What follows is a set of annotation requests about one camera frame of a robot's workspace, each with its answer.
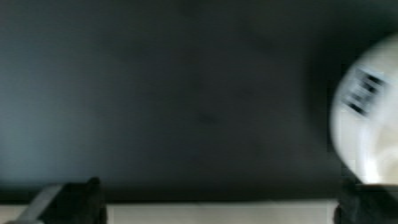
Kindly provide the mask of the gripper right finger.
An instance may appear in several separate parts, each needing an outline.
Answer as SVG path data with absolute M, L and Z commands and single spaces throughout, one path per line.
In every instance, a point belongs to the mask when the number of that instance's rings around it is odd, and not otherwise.
M 398 224 L 398 185 L 343 180 L 332 224 Z

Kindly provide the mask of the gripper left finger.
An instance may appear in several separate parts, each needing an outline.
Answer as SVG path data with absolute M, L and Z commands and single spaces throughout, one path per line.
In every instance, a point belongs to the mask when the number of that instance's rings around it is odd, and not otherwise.
M 108 224 L 99 178 L 48 185 L 10 224 Z

